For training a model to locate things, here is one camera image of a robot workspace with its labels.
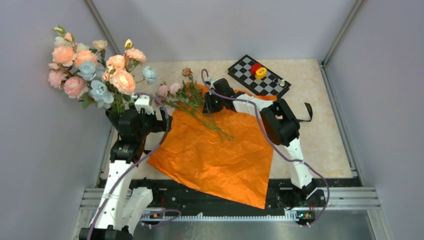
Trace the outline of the orange paper flower bouquet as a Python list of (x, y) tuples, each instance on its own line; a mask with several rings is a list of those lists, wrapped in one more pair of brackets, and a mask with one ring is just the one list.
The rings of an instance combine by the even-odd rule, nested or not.
[(203, 90), (197, 86), (196, 81), (194, 81), (191, 68), (183, 68), (181, 75), (187, 79), (187, 82), (181, 80), (179, 82), (167, 84), (164, 81), (160, 84), (156, 95), (161, 102), (177, 111), (192, 116), (197, 122), (215, 131), (222, 141), (224, 138), (232, 141), (234, 137), (224, 132), (213, 117), (202, 113), (201, 107), (203, 107), (205, 103), (205, 99), (202, 96)]

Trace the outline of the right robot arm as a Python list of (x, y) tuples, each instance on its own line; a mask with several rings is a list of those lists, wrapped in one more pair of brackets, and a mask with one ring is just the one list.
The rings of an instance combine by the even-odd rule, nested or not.
[(235, 92), (225, 78), (207, 79), (204, 85), (209, 90), (204, 95), (205, 113), (217, 113), (223, 109), (254, 116), (268, 143), (283, 146), (288, 157), (293, 200), (299, 206), (307, 206), (316, 196), (318, 186), (312, 170), (305, 162), (300, 141), (300, 121), (287, 102), (263, 100), (244, 92)]

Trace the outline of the orange wrapping paper sheet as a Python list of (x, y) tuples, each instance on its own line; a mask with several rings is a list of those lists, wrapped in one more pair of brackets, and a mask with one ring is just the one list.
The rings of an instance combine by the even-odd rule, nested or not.
[(181, 110), (148, 164), (191, 189), (264, 209), (273, 149), (254, 116), (224, 109), (213, 114), (229, 137)]

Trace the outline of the blue flower stem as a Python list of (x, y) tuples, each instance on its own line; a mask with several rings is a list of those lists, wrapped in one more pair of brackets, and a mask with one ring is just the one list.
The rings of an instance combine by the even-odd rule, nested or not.
[[(106, 84), (103, 83), (102, 80), (103, 73), (107, 69), (106, 62), (105, 66), (94, 66), (91, 62), (84, 62), (78, 68), (78, 75), (85, 81), (85, 90), (81, 93), (81, 96), (78, 97), (78, 101), (82, 103), (84, 109), (93, 105), (108, 111), (111, 107), (110, 103), (113, 101), (112, 94), (108, 91)], [(143, 77), (142, 80), (139, 81), (136, 81), (132, 71), (129, 73), (133, 75), (136, 84), (141, 82), (155, 82), (154, 76), (156, 72), (150, 67), (148, 67), (147, 70), (150, 78)], [(132, 105), (132, 100), (131, 96), (131, 100), (126, 104), (125, 109)]]

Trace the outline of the peach flower stem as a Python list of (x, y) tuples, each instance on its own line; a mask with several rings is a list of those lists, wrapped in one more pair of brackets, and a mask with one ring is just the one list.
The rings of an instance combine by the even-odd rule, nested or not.
[(131, 72), (136, 66), (143, 65), (146, 62), (146, 55), (141, 50), (135, 48), (131, 39), (127, 39), (124, 42), (124, 53), (111, 56), (106, 61), (106, 66), (116, 71), (126, 70), (127, 72)]
[(108, 112), (117, 116), (126, 109), (126, 104), (130, 102), (131, 95), (135, 92), (134, 76), (125, 69), (108, 68), (103, 73), (102, 82), (105, 83), (107, 90), (112, 95)]
[(70, 32), (56, 29), (58, 36), (54, 40), (54, 49), (51, 54), (52, 62), (64, 68), (80, 67), (85, 62), (93, 63), (95, 66), (104, 59), (104, 53), (108, 42), (106, 40), (95, 40), (92, 47), (84, 43), (78, 43)]

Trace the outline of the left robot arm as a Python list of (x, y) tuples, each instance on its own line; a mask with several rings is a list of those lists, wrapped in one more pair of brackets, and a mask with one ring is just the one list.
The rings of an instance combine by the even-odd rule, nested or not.
[(161, 194), (151, 187), (137, 187), (128, 195), (136, 168), (149, 156), (145, 153), (147, 136), (167, 134), (171, 129), (173, 118), (166, 108), (160, 107), (160, 115), (161, 119), (157, 119), (155, 111), (131, 107), (108, 116), (118, 139), (110, 149), (109, 176), (99, 206), (88, 227), (81, 228), (79, 240), (132, 240), (147, 206), (160, 202)]

